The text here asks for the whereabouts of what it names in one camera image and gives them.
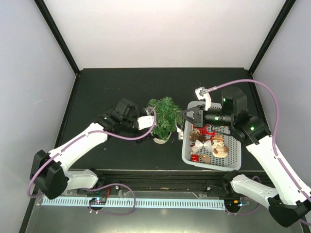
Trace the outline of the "string lights with battery box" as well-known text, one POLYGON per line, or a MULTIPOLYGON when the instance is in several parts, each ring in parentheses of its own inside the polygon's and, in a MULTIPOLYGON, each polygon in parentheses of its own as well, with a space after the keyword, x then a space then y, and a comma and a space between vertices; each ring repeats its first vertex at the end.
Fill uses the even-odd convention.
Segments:
POLYGON ((183 138, 183 119, 180 117, 180 109, 175 107, 147 107, 145 112, 148 116, 154 116, 153 110, 156 113, 157 127, 153 127, 151 135, 159 144, 166 143, 172 133, 177 133, 179 138, 183 138))

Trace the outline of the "white plastic basket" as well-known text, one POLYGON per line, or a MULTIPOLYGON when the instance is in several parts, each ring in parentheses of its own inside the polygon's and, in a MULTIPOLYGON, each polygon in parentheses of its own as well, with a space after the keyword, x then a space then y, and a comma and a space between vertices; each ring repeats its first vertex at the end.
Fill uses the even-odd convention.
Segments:
POLYGON ((197 155, 208 155, 211 157, 211 163, 205 164, 202 162, 201 158, 199 162, 192 162, 190 157, 192 155, 191 148, 194 146, 194 142, 191 142, 189 139, 189 133, 193 131, 194 127, 189 122, 185 122, 184 127, 184 138, 182 143, 182 160, 188 164, 199 169, 207 170, 220 170, 220 171, 233 171, 241 168, 242 164, 242 147, 241 143, 236 140, 234 137, 229 135, 229 128, 226 126, 212 126, 212 129, 216 131, 216 134, 222 135, 225 140, 225 145, 228 147, 229 152, 226 158, 216 158, 213 156, 212 152, 202 148, 199 150, 197 155))

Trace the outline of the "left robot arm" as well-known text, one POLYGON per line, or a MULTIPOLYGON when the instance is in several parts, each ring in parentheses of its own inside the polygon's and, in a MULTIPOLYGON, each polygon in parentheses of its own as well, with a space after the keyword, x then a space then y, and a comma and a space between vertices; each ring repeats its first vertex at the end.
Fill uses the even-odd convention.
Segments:
POLYGON ((136 104, 121 99, 115 109, 99 116, 98 120, 67 143, 49 152, 40 150, 35 154, 27 195, 36 197, 31 194, 33 186, 50 200, 74 189, 101 193, 104 181, 95 170, 71 171, 70 167, 90 150, 106 142, 110 136, 128 141, 143 139, 151 133, 156 122, 157 115, 153 107, 147 107, 144 113, 140 113, 136 104))

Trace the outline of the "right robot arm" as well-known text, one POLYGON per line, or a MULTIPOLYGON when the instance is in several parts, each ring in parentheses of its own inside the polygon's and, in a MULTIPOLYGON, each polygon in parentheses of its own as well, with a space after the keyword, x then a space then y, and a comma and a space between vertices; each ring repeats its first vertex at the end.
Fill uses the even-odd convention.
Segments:
POLYGON ((212 89, 199 87, 195 94, 205 104, 181 111, 181 117, 196 128, 206 125, 225 126, 256 158, 274 187, 258 183, 234 170, 223 177, 222 192, 247 196, 268 209, 273 219, 283 227, 299 221, 311 210, 311 189, 295 173, 278 150, 269 127, 257 116, 249 114, 247 96, 241 89, 222 90, 221 108, 211 107, 212 89))

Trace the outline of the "small green christmas tree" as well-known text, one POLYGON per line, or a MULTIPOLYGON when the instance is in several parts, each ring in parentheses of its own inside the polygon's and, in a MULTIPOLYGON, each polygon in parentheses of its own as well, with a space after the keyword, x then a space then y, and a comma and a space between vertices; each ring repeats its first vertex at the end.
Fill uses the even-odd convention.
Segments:
POLYGON ((156 127, 151 132, 153 141, 157 144, 165 144, 172 133, 177 132, 177 125, 183 124, 180 116, 181 108, 173 101, 171 97, 164 97, 156 100, 151 99, 148 106, 152 107, 157 115, 156 127))

